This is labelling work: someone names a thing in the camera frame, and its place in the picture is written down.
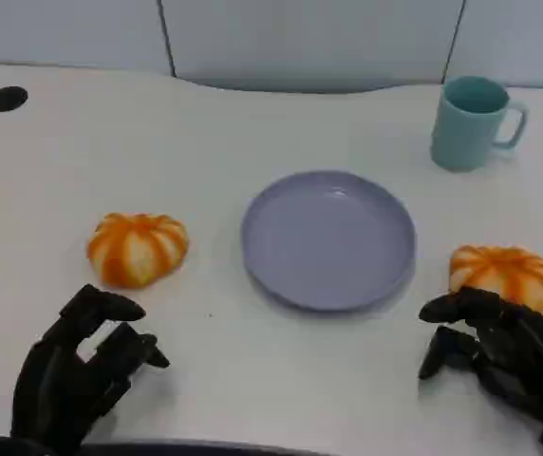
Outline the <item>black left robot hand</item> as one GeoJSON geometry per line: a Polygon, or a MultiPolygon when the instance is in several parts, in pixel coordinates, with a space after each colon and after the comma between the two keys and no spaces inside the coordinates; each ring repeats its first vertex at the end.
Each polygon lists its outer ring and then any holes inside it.
{"type": "Polygon", "coordinates": [[[131,324],[145,310],[86,284],[28,352],[14,389],[10,435],[70,455],[131,388],[142,366],[170,362],[157,338],[131,324]]]}

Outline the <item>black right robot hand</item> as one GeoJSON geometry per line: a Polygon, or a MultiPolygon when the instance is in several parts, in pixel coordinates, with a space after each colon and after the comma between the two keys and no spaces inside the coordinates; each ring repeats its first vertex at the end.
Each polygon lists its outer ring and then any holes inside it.
{"type": "MultiPolygon", "coordinates": [[[[463,287],[428,301],[419,318],[438,326],[421,380],[444,367],[469,371],[489,394],[543,426],[543,313],[463,287]]],[[[543,446],[543,430],[539,442],[543,446]]]]}

